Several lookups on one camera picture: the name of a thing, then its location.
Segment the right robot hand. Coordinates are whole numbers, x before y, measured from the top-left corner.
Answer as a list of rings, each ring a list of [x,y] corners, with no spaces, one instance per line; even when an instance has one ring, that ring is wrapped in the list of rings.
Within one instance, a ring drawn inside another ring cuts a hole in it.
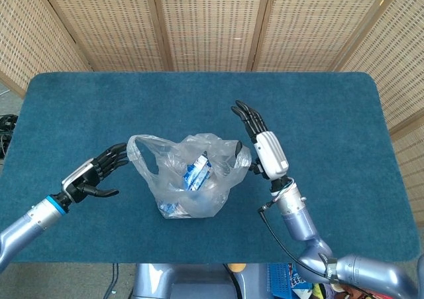
[[[269,180],[283,178],[288,160],[276,135],[269,131],[261,114],[246,103],[236,100],[231,110],[240,117],[258,156],[256,168]]]

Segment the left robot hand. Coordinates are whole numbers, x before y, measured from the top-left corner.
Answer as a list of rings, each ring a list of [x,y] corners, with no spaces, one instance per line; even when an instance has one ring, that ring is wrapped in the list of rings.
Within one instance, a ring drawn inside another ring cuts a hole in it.
[[[118,189],[101,190],[97,185],[113,171],[129,163],[127,144],[109,147],[97,158],[91,158],[62,181],[62,191],[73,203],[82,202],[87,196],[109,198],[116,196]]]

